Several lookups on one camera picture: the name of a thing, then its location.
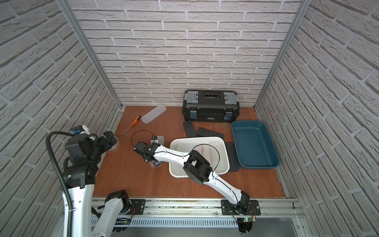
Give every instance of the screwdriver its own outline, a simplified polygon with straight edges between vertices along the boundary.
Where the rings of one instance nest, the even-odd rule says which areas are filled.
[[[133,127],[134,125],[136,125],[136,123],[137,123],[140,119],[141,119],[141,116],[138,115],[138,116],[134,119],[134,121],[132,122],[132,124],[130,125],[129,128],[131,128],[131,127]]]

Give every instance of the clear plastic container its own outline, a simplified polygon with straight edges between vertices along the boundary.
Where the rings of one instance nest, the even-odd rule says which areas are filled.
[[[150,123],[153,119],[158,117],[161,113],[166,111],[166,106],[164,105],[158,105],[155,107],[152,111],[148,112],[144,116],[142,116],[142,122],[148,124]]]
[[[181,152],[190,152],[192,148],[198,144],[209,144],[214,146],[220,153],[220,163],[218,164],[215,172],[218,175],[225,174],[229,171],[229,158],[226,152],[226,147],[224,141],[219,137],[193,137],[193,138],[181,138],[175,139],[170,144],[170,149],[181,151]],[[218,162],[217,151],[208,145],[202,145],[195,148],[210,164],[214,169]],[[188,175],[183,170],[182,167],[172,164],[169,164],[170,174],[176,178],[188,178]]]

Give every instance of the red wire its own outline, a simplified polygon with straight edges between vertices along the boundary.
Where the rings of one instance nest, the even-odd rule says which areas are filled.
[[[255,209],[251,206],[249,208],[251,208],[254,211],[254,214],[253,214],[253,212],[251,212],[251,218],[253,218],[253,216],[257,217],[257,215],[255,214]]]
[[[133,205],[132,205],[132,210],[133,210],[133,214],[132,214],[132,218],[133,218],[134,214],[136,213],[136,209]]]

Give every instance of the orange screwdriver handle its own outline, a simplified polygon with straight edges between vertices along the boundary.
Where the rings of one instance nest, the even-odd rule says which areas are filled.
[[[137,116],[135,119],[134,119],[134,121],[132,122],[132,124],[130,125],[130,126],[134,126],[134,125],[136,125],[136,123],[139,121],[141,119],[141,116]]]

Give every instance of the wooden platform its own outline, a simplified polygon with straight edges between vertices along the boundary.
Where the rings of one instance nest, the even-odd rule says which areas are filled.
[[[151,167],[140,155],[133,151],[130,137],[138,130],[148,130],[154,135],[164,136],[164,146],[177,138],[185,138],[181,107],[167,107],[167,110],[148,124],[140,121],[123,132],[137,117],[143,116],[154,107],[126,107],[115,135],[119,146],[108,151],[96,177],[93,196],[107,196],[109,193],[125,189],[130,197],[185,197],[221,198],[222,195],[207,185],[199,185],[188,178],[177,179],[171,176],[164,162],[160,167]],[[257,120],[253,108],[241,108],[238,120]],[[233,141],[230,123],[193,122],[195,130],[204,127],[225,134],[224,141]],[[150,144],[151,134],[138,132],[133,137],[133,145],[138,141]],[[283,198],[284,194],[275,169],[243,170],[222,175],[228,183],[248,193],[252,198]]]

